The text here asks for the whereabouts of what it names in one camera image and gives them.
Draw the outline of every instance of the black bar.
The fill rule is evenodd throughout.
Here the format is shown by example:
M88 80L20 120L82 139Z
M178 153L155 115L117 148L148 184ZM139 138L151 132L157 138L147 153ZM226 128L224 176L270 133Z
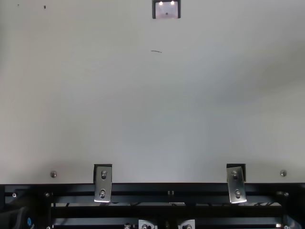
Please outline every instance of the black bar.
M106 206L106 207L56 207L51 209L52 218L165 218L183 219L210 217L281 217L281 206Z
M5 193L4 193L4 185L0 185L0 211L4 209L5 205Z
M46 184L46 185L5 185L6 193L13 193L16 189L47 189L57 193L94 192L94 184ZM299 193L305 192L305 184L274 183L250 184L245 183L247 193L274 193L277 191ZM227 183L113 183L112 194L119 192L228 192Z

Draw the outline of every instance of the bolt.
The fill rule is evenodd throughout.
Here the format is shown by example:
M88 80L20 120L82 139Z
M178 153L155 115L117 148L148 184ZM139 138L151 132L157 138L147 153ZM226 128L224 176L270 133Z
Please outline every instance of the bolt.
M56 171L51 171L50 176L51 176L51 178L55 178L57 176L57 172Z
M233 179L236 180L237 179L237 171L233 170L232 171L232 176L233 176Z
M235 191L235 196L236 196L236 198L239 199L241 195L242 195L242 194L240 193L239 190L236 190L236 191Z
M102 179L106 179L106 176L107 176L107 171L103 170L102 171Z
M283 170L281 170L280 174L282 177L285 177L285 176L287 176L287 171L283 169Z
M105 190L101 190L101 192L100 192L100 197L101 197L102 199L104 199L104 198L105 198L105 195L106 195Z

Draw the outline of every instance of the white panel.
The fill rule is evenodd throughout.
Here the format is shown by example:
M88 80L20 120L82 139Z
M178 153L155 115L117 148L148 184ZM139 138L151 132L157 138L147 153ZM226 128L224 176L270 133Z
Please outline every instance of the white panel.
M0 183L91 183L93 164L113 182L226 182L227 163L305 182L304 12L183 0L180 19L153 20L151 0L0 0Z

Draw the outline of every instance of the metal clip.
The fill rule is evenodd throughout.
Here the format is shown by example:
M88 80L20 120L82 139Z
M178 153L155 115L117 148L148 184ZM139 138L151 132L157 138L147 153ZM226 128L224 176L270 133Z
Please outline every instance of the metal clip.
M178 223L178 229L195 229L195 220L190 219L183 221L182 223Z
M97 166L94 202L109 203L111 199L112 167Z
M247 202L242 167L227 168L227 180L230 202L232 204Z
M139 219L139 229L158 229L157 225L154 225L152 222L144 220L144 219Z

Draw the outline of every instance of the black metal frame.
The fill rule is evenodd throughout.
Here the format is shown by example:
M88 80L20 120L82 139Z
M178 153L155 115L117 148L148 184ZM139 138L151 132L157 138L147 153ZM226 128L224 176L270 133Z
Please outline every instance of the black metal frame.
M137 225L138 219L154 219L161 229L165 228L166 221L175 225L178 219L195 219L196 228L275 228L277 224L289 225L293 219L305 228L305 184L245 183L245 191L248 203L276 202L280 206L230 204L226 183L144 183L112 184L111 201L184 202L185 206L51 207L51 203L56 206L94 202L94 184L53 184L0 186L0 207L5 210L21 197L35 197L46 208L45 226L54 225L55 229L122 229L126 223Z

